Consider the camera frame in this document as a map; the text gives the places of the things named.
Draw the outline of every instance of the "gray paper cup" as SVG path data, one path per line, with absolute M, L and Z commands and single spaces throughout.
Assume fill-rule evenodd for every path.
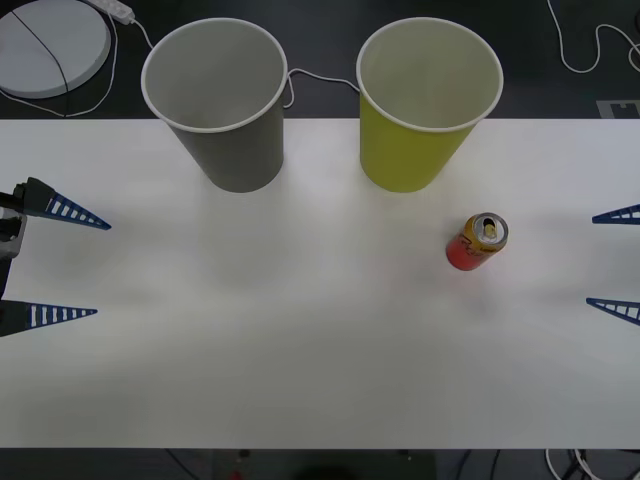
M 287 59 L 263 28 L 233 18 L 184 25 L 142 68 L 142 94 L 213 183 L 232 192 L 265 186 L 283 160 Z

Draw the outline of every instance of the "dark floor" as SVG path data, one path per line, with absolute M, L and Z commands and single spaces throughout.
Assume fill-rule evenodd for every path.
M 562 25 L 568 61 L 576 68 L 595 58 L 594 28 L 611 23 L 640 40 L 634 21 L 638 0 L 552 0 Z M 0 2 L 0 15 L 26 0 Z M 602 32 L 600 66 L 586 75 L 560 62 L 558 39 L 546 0 L 127 0 L 153 42 L 185 23 L 206 17 L 237 17 L 269 30 L 282 44 L 291 68 L 355 79 L 360 47 L 381 26 L 406 17 L 434 16 L 459 22 L 496 50 L 505 90 L 493 112 L 498 118 L 598 118 L 597 100 L 640 99 L 640 73 L 627 60 L 629 46 Z M 118 24 L 120 50 L 113 90 L 83 118 L 150 118 L 139 78 L 148 53 L 134 25 Z M 71 111 L 93 106 L 106 91 L 111 58 L 98 75 L 71 94 Z M 344 85 L 297 76 L 290 117 L 357 117 L 357 96 Z M 61 98 L 43 106 L 62 111 Z M 635 108 L 621 115 L 638 117 Z M 0 118 L 51 118 L 50 114 L 0 97 Z
M 343 465 L 362 480 L 454 480 L 463 451 L 412 452 L 411 460 L 397 452 L 283 452 L 254 451 L 244 463 L 237 452 L 173 450 L 199 480 L 231 480 L 240 468 L 244 480 L 293 480 L 309 465 Z M 488 480 L 495 450 L 474 451 L 460 480 Z M 631 478 L 640 468 L 640 455 L 603 450 L 588 452 L 595 475 L 605 479 Z M 553 451 L 560 475 L 569 466 L 566 451 Z M 433 462 L 437 477 L 433 476 Z M 164 450 L 0 450 L 2 480 L 190 480 Z M 495 480 L 552 479 L 541 450 L 504 450 Z

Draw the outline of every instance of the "can lid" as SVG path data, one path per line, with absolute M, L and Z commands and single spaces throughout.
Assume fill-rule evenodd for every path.
M 481 213 L 473 222 L 473 233 L 485 245 L 498 245 L 506 242 L 509 228 L 495 213 Z

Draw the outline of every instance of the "paper cup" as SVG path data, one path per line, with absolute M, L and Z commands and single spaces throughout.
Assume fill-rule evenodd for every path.
M 489 44 L 446 20 L 408 18 L 374 33 L 360 50 L 360 161 L 393 192 L 433 180 L 504 83 Z
M 249 192 L 283 161 L 287 59 L 266 30 L 211 18 L 163 38 L 142 69 L 142 94 L 213 183 Z

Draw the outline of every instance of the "cup rim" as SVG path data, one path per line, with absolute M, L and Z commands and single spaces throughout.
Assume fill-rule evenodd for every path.
M 174 120 L 171 120 L 170 118 L 168 118 L 167 116 L 162 114 L 155 107 L 155 105 L 153 104 L 153 102 L 149 98 L 149 93 L 147 92 L 147 86 L 146 86 L 147 69 L 149 68 L 149 63 L 153 59 L 155 53 L 158 52 L 160 47 L 162 47 L 162 45 L 164 45 L 166 42 L 170 41 L 171 38 L 173 38 L 175 35 L 179 34 L 181 31 L 188 30 L 189 28 L 192 28 L 195 25 L 199 25 L 199 24 L 202 24 L 202 23 L 219 23 L 219 22 L 239 23 L 239 24 L 251 27 L 251 28 L 253 28 L 255 30 L 258 30 L 262 34 L 264 34 L 269 40 L 271 40 L 273 42 L 273 44 L 276 46 L 278 52 L 280 53 L 280 58 L 282 59 L 283 72 L 282 72 L 282 80 L 280 81 L 280 86 L 278 87 L 278 90 L 276 91 L 276 93 L 273 96 L 273 98 L 269 101 L 269 103 L 267 103 L 267 105 L 265 105 L 262 109 L 260 109 L 258 112 L 254 113 L 250 117 L 242 120 L 241 122 L 233 123 L 231 125 L 225 125 L 224 127 L 212 127 L 212 128 L 190 127 L 188 125 L 182 125 L 181 123 L 178 123 L 178 122 L 176 122 Z M 289 71 L 289 66 L 287 65 L 287 57 L 286 57 L 286 55 L 284 53 L 284 50 L 283 50 L 282 46 L 280 45 L 278 40 L 276 40 L 276 38 L 271 33 L 269 33 L 267 30 L 265 30 L 261 26 L 256 25 L 255 23 L 252 23 L 252 22 L 248 22 L 246 20 L 240 20 L 238 18 L 227 18 L 227 17 L 205 18 L 203 20 L 196 20 L 195 22 L 187 23 L 186 25 L 183 25 L 183 26 L 175 29 L 174 31 L 172 31 L 171 33 L 166 35 L 162 40 L 160 40 L 153 47 L 153 49 L 151 50 L 149 55 L 147 55 L 147 59 L 145 60 L 144 66 L 142 67 L 142 73 L 140 75 L 140 86 L 142 87 L 142 96 L 144 97 L 144 101 L 146 102 L 146 104 L 149 107 L 149 109 L 154 113 L 154 115 L 156 117 L 158 117 L 159 119 L 163 120 L 168 125 L 170 125 L 170 126 L 172 126 L 174 128 L 177 128 L 178 130 L 185 131 L 185 132 L 192 132 L 192 133 L 222 133 L 222 132 L 228 132 L 230 130 L 236 130 L 236 129 L 240 128 L 240 127 L 244 127 L 245 125 L 248 125 L 249 123 L 257 120 L 262 115 L 267 113 L 271 109 L 271 107 L 273 107 L 275 105 L 275 103 L 278 101 L 278 99 L 282 95 L 282 92 L 284 91 L 284 88 L 285 88 L 285 86 L 287 84 L 288 71 Z
M 445 23 L 447 25 L 450 25 L 454 28 L 460 29 L 460 30 L 464 30 L 467 33 L 470 33 L 473 37 L 475 37 L 476 40 L 478 40 L 480 42 L 481 45 L 483 45 L 487 51 L 489 52 L 489 55 L 491 56 L 491 59 L 495 62 L 495 67 L 498 70 L 498 89 L 496 91 L 496 96 L 493 99 L 493 102 L 491 102 L 491 105 L 489 105 L 489 107 L 482 112 L 479 116 L 477 116 L 476 118 L 465 122 L 463 124 L 460 125 L 455 125 L 453 127 L 421 127 L 418 125 L 413 125 L 411 123 L 405 122 L 403 120 L 400 120 L 399 118 L 394 117 L 393 115 L 391 115 L 390 113 L 386 112 L 382 107 L 380 107 L 380 105 L 378 105 L 373 98 L 371 98 L 371 96 L 369 95 L 369 92 L 367 92 L 367 89 L 364 86 L 364 82 L 362 81 L 362 74 L 361 74 L 361 67 L 362 67 L 362 59 L 364 57 L 365 52 L 367 51 L 367 48 L 369 47 L 370 43 L 377 38 L 378 36 L 382 35 L 385 31 L 397 26 L 397 25 L 401 25 L 401 24 L 405 24 L 405 23 L 418 23 L 418 22 L 424 22 L 424 23 Z M 449 20 L 443 20 L 441 18 L 434 18 L 434 17 L 411 17 L 411 18 L 404 18 L 402 20 L 397 20 L 395 22 L 389 23 L 387 25 L 385 25 L 384 27 L 376 30 L 368 39 L 367 41 L 364 43 L 364 45 L 362 46 L 362 48 L 360 49 L 360 53 L 358 54 L 358 61 L 356 63 L 356 78 L 358 79 L 358 86 L 360 87 L 360 92 L 362 93 L 362 95 L 364 96 L 364 98 L 366 99 L 367 102 L 369 102 L 369 104 L 383 117 L 387 118 L 388 120 L 391 120 L 393 123 L 403 126 L 405 128 L 409 128 L 411 130 L 416 130 L 418 132 L 429 132 L 429 133 L 446 133 L 446 132 L 457 132 L 459 130 L 464 130 L 465 128 L 468 127 L 472 127 L 473 125 L 475 125 L 476 123 L 478 123 L 480 120 L 482 120 L 483 118 L 486 118 L 487 115 L 489 115 L 493 109 L 496 107 L 496 105 L 498 104 L 498 101 L 500 101 L 500 97 L 502 96 L 502 90 L 504 87 L 504 74 L 502 72 L 502 65 L 500 64 L 500 60 L 498 59 L 498 56 L 496 55 L 496 52 L 493 51 L 493 48 L 491 48 L 491 45 L 489 45 L 487 43 L 487 41 L 485 39 L 483 39 L 480 35 L 478 35 L 476 32 L 474 32 L 473 30 L 460 25 L 459 23 L 455 23 L 455 22 L 451 22 Z

